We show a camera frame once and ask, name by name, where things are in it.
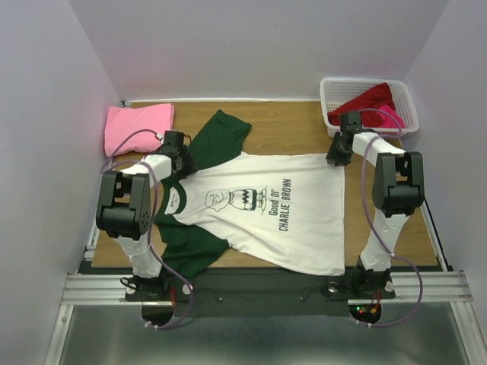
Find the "white and green t-shirt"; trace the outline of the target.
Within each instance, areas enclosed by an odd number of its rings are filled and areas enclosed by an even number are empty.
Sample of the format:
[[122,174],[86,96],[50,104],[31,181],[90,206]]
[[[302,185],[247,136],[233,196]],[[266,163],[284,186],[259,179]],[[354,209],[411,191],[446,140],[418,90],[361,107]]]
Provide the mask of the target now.
[[345,172],[324,154],[255,155],[251,124],[217,111],[189,145],[198,170],[162,182],[163,260],[191,278],[227,250],[306,275],[345,271]]

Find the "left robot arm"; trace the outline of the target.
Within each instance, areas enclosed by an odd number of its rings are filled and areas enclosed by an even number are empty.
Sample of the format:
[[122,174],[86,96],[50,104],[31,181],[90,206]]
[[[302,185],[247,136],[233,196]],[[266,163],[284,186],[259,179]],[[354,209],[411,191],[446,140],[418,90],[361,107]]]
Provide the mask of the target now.
[[175,290],[169,287],[170,282],[165,278],[173,275],[183,282],[186,294],[191,297],[192,285],[163,261],[151,243],[159,182],[167,177],[186,178],[197,171],[185,144],[188,135],[141,129],[126,137],[119,146],[143,132],[152,134],[159,142],[155,151],[122,170],[116,169],[116,163],[110,163],[113,159],[110,155],[101,167],[96,225],[119,244],[132,264],[133,276],[120,279],[127,295],[141,294],[149,300],[162,299],[168,293],[173,296]]

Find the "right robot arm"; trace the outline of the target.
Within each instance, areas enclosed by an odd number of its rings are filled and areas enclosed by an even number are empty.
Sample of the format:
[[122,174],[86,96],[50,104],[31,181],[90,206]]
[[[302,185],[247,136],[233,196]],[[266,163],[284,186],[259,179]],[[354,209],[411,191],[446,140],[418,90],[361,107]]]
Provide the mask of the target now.
[[366,173],[367,164],[373,166],[371,199],[375,209],[374,216],[370,216],[362,177],[362,207],[371,233],[356,266],[345,273],[339,292],[350,298],[392,293],[391,262],[410,263],[395,253],[399,235],[425,200],[423,156],[417,151],[397,148],[382,135],[365,128],[359,111],[343,113],[339,122],[326,160],[334,167],[346,167],[357,154],[362,156],[362,173]]

